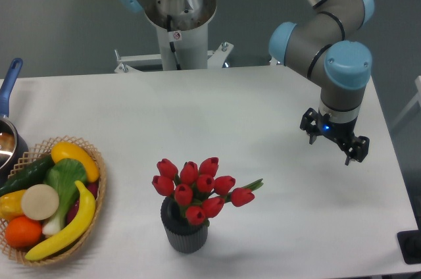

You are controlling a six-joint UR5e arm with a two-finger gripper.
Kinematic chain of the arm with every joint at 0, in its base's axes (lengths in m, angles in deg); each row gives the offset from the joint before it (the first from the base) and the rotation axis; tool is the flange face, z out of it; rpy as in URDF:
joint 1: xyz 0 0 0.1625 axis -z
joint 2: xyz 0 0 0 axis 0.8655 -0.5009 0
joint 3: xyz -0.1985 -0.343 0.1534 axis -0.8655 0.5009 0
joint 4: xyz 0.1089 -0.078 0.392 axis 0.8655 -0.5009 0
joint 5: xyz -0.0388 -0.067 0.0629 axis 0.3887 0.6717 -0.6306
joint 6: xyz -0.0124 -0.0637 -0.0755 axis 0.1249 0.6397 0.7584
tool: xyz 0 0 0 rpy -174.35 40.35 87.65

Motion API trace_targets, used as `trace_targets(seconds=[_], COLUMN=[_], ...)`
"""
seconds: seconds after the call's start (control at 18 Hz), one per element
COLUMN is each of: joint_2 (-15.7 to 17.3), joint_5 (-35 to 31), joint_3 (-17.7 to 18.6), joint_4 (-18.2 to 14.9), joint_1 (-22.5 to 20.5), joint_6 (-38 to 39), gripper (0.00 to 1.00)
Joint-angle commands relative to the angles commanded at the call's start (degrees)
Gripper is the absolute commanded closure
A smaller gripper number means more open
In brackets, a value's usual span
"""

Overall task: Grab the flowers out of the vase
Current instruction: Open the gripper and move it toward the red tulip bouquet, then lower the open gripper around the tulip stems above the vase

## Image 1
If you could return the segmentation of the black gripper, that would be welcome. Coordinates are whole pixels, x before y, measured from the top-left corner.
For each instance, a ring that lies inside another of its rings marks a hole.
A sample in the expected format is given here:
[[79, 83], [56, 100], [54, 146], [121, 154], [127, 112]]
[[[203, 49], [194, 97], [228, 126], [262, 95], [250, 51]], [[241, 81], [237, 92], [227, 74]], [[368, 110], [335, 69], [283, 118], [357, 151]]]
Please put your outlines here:
[[309, 108], [302, 116], [300, 129], [309, 136], [312, 145], [318, 136], [324, 136], [336, 143], [346, 154], [345, 165], [351, 161], [363, 162], [368, 154], [370, 139], [354, 135], [358, 109], [352, 111], [315, 111]]

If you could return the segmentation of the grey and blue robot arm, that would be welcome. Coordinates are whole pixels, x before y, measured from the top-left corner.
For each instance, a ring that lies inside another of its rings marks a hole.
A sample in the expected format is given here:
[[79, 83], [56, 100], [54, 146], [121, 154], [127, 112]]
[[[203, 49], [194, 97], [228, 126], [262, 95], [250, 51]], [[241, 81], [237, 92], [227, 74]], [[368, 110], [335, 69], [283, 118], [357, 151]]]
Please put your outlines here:
[[[210, 68], [208, 25], [216, 0], [119, 0], [129, 11], [144, 13], [155, 27], [165, 70]], [[338, 145], [347, 161], [362, 162], [370, 140], [356, 136], [355, 124], [371, 76], [369, 49], [349, 41], [374, 13], [374, 0], [307, 0], [315, 17], [304, 25], [280, 24], [268, 51], [281, 65], [321, 89], [317, 109], [309, 109], [300, 127], [310, 142], [324, 136]]]

